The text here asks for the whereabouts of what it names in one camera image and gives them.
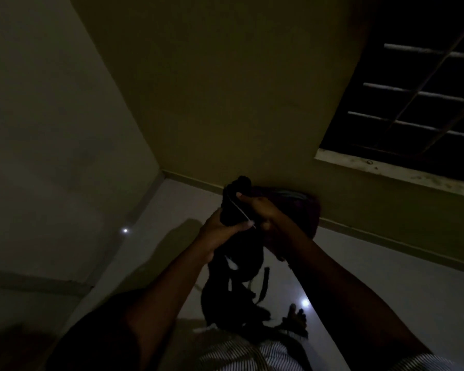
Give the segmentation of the person's right hand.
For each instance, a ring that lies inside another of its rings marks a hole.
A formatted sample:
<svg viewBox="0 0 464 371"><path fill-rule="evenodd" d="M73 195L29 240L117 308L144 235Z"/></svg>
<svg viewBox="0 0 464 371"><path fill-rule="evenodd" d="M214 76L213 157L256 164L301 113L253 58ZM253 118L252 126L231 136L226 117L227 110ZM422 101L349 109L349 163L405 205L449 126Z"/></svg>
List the person's right hand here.
<svg viewBox="0 0 464 371"><path fill-rule="evenodd" d="M264 201L263 207L251 208L261 218L259 227L263 234L264 246L280 262L292 265L293 250L302 238L301 229L267 198Z"/></svg>

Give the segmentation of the person's left hand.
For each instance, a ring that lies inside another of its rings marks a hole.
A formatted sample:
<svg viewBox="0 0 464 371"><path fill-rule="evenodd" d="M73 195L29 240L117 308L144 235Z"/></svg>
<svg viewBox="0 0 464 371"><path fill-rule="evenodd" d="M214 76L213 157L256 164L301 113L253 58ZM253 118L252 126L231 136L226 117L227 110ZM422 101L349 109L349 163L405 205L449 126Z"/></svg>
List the person's left hand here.
<svg viewBox="0 0 464 371"><path fill-rule="evenodd" d="M204 263L211 262L215 250L228 241L235 234L227 234L228 225L222 224L220 218L223 209L218 208L200 228L192 243L193 249L199 254Z"/></svg>

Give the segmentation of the black garment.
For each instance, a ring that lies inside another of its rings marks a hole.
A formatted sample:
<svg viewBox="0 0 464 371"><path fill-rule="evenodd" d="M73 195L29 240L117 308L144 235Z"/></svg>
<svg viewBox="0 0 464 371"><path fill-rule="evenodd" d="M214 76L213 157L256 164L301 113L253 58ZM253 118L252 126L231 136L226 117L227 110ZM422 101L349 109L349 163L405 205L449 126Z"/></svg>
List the black garment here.
<svg viewBox="0 0 464 371"><path fill-rule="evenodd" d="M263 286L258 299L244 284L252 281L264 262L264 237L260 218L236 196L252 195L252 183L240 176L223 189L220 222L233 226L247 221L254 225L233 235L215 252L208 264L209 277L201 292L201 308L207 326L237 332L245 325L263 324L270 312L259 306L268 289L270 269L264 269Z"/></svg>

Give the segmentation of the person's left forearm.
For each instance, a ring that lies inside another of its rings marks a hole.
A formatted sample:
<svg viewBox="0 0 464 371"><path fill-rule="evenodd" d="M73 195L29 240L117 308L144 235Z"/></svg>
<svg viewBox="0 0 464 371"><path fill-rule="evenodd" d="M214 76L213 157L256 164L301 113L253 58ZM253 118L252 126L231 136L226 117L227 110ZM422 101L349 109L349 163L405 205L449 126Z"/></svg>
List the person's left forearm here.
<svg viewBox="0 0 464 371"><path fill-rule="evenodd" d="M124 322L139 348L138 371L148 366L216 248L203 240L194 241L126 311Z"/></svg>

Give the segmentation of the person's right forearm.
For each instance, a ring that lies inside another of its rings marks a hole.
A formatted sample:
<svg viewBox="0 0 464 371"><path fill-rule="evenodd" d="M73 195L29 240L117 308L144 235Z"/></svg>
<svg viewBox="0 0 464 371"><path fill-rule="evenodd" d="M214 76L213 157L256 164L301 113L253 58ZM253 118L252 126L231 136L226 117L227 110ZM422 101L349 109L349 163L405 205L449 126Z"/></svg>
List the person's right forearm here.
<svg viewBox="0 0 464 371"><path fill-rule="evenodd" d="M373 290L303 233L281 252L351 371L388 371L428 349Z"/></svg>

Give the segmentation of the maroon bag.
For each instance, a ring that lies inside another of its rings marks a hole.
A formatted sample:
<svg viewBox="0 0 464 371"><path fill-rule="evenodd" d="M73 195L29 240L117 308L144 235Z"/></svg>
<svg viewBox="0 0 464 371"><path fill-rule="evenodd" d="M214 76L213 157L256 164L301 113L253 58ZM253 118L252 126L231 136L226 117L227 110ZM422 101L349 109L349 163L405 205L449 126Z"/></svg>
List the maroon bag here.
<svg viewBox="0 0 464 371"><path fill-rule="evenodd" d="M302 192L273 187L252 187L253 197L265 197L279 211L288 216L309 238L316 235L321 206L314 196Z"/></svg>

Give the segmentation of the person's foot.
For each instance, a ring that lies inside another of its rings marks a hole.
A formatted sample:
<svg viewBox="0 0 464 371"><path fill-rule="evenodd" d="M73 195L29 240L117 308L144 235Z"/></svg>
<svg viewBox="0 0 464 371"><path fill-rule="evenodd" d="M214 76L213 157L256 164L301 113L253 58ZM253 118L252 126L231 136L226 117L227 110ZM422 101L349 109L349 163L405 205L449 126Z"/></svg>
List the person's foot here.
<svg viewBox="0 0 464 371"><path fill-rule="evenodd" d="M308 338L306 314L303 308L297 309L294 303L289 306L287 316L282 318L282 323L279 327L284 331L293 332L300 337Z"/></svg>

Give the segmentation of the white striped shirt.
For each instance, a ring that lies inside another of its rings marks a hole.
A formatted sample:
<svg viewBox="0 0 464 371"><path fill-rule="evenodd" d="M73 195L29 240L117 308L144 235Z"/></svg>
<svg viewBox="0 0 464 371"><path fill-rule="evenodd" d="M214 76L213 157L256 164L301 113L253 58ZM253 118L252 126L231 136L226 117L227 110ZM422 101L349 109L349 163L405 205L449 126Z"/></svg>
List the white striped shirt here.
<svg viewBox="0 0 464 371"><path fill-rule="evenodd" d="M188 371L328 371L306 338L291 331L274 331L259 344L211 328L196 339L196 349L185 362Z"/></svg>

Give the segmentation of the white window sill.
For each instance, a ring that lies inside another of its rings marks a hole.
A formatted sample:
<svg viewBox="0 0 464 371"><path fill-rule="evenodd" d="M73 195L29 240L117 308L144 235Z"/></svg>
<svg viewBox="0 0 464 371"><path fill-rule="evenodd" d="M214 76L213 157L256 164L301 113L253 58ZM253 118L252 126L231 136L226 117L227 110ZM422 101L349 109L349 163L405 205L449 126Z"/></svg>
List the white window sill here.
<svg viewBox="0 0 464 371"><path fill-rule="evenodd" d="M315 160L464 196L464 181L319 148Z"/></svg>

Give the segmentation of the window with metal grille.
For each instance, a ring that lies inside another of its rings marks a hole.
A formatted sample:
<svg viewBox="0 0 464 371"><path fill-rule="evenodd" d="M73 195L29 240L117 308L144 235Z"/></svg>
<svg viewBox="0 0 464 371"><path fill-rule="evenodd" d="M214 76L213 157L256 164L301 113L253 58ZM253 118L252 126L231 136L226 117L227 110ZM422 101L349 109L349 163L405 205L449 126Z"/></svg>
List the window with metal grille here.
<svg viewBox="0 0 464 371"><path fill-rule="evenodd" d="M464 181L464 0L384 0L320 148Z"/></svg>

